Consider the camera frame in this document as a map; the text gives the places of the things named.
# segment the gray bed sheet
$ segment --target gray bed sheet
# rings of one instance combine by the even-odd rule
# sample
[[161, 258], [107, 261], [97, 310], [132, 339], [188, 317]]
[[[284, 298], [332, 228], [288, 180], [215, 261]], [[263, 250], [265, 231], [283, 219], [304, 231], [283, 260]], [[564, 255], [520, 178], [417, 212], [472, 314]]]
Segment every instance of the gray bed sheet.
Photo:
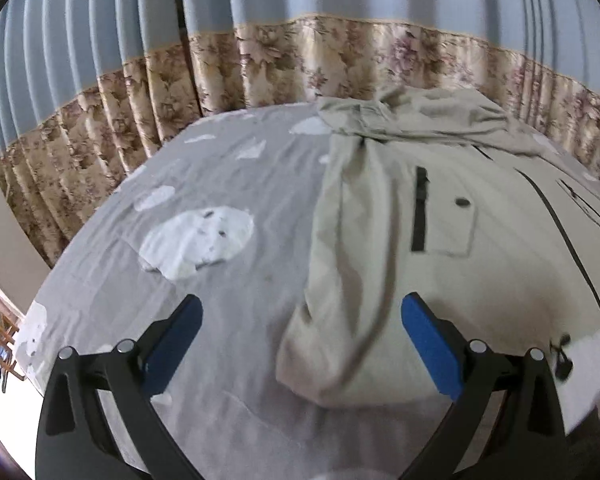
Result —
[[[398, 476], [442, 420], [446, 397], [327, 410], [275, 380], [283, 330], [303, 301], [329, 132], [314, 104], [232, 112], [186, 128], [121, 184], [49, 274], [32, 306], [37, 330], [29, 327], [16, 351], [27, 375], [43, 390], [63, 346], [84, 354], [138, 338], [195, 294], [204, 307], [202, 329], [152, 403], [205, 478]], [[253, 232], [228, 251], [231, 257], [204, 260], [175, 277], [167, 272], [171, 279], [160, 262], [140, 257], [157, 225], [192, 211], [200, 222], [223, 207], [253, 219]], [[183, 247], [190, 244], [177, 229], [170, 234], [179, 235]], [[103, 401], [123, 456], [144, 468], [112, 399]], [[494, 399], [466, 463], [479, 455], [496, 407]]]

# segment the white floor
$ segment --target white floor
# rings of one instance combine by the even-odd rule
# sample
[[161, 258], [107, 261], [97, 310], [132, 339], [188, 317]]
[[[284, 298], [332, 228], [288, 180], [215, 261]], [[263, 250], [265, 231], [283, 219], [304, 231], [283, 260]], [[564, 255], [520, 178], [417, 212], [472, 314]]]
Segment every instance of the white floor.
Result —
[[0, 389], [0, 440], [13, 459], [35, 480], [36, 435], [42, 396], [27, 381], [10, 376]]

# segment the beige wall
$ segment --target beige wall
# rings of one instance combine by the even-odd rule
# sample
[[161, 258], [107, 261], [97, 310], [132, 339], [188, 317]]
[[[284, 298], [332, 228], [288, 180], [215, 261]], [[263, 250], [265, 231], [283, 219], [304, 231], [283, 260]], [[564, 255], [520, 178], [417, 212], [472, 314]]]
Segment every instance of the beige wall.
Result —
[[0, 298], [26, 314], [48, 273], [0, 190]]

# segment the blue gripper pad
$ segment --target blue gripper pad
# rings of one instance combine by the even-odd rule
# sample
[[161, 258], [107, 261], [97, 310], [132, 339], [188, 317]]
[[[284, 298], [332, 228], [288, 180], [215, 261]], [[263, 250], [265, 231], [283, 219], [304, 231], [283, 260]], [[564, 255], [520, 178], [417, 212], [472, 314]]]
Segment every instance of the blue gripper pad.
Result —
[[431, 317], [433, 314], [417, 294], [405, 296], [400, 310], [402, 326], [438, 391], [456, 402], [462, 393], [462, 365], [436, 327], [436, 322]]
[[144, 362], [142, 391], [147, 397], [165, 391], [202, 326], [202, 303], [189, 294], [164, 321], [167, 329]]

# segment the silver bolt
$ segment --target silver bolt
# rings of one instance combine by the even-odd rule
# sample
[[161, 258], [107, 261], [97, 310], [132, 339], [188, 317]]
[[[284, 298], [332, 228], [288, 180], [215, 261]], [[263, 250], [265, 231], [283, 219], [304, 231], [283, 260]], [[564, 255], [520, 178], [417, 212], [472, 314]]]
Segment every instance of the silver bolt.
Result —
[[74, 349], [71, 348], [70, 346], [65, 346], [58, 352], [58, 357], [61, 358], [62, 360], [64, 360], [64, 359], [68, 359], [73, 354], [74, 354]]
[[529, 354], [534, 361], [542, 361], [544, 359], [544, 352], [539, 348], [532, 348]]
[[472, 352], [484, 354], [487, 351], [487, 343], [480, 341], [479, 339], [474, 339], [469, 343], [469, 348], [472, 350]]
[[131, 352], [134, 349], [135, 346], [136, 346], [136, 342], [133, 341], [132, 339], [123, 339], [116, 345], [116, 349], [121, 354], [128, 354], [129, 352]]

